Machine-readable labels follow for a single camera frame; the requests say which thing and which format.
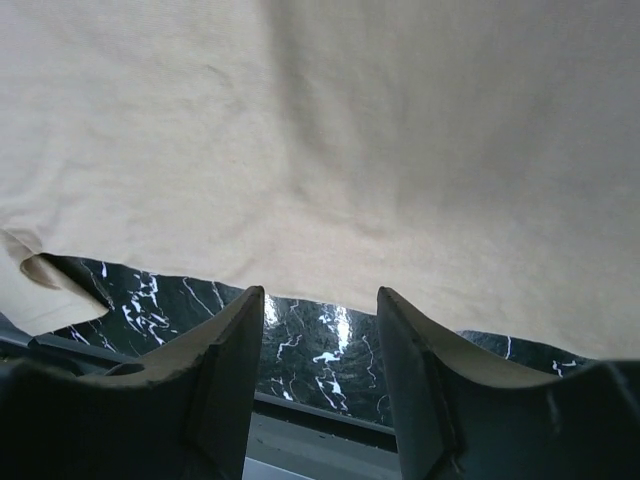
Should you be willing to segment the beige t shirt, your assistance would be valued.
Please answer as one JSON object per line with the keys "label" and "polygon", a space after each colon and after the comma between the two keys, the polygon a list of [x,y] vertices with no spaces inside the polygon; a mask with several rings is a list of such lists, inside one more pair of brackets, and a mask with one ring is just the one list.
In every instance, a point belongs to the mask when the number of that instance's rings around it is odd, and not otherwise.
{"label": "beige t shirt", "polygon": [[5,1],[1,308],[84,257],[639,354],[635,1]]}

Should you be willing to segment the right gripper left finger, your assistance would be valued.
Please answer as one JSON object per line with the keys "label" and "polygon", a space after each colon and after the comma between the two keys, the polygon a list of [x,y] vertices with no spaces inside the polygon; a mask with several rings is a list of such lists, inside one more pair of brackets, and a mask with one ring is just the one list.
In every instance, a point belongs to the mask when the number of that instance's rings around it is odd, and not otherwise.
{"label": "right gripper left finger", "polygon": [[264,291],[105,374],[20,359],[1,368],[5,479],[239,479]]}

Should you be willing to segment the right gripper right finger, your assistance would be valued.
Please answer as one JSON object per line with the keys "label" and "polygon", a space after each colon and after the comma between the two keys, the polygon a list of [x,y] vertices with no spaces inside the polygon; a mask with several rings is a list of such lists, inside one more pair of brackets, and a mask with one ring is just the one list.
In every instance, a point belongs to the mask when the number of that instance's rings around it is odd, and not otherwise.
{"label": "right gripper right finger", "polygon": [[546,374],[486,351],[396,291],[377,325],[406,479],[635,479],[639,365]]}

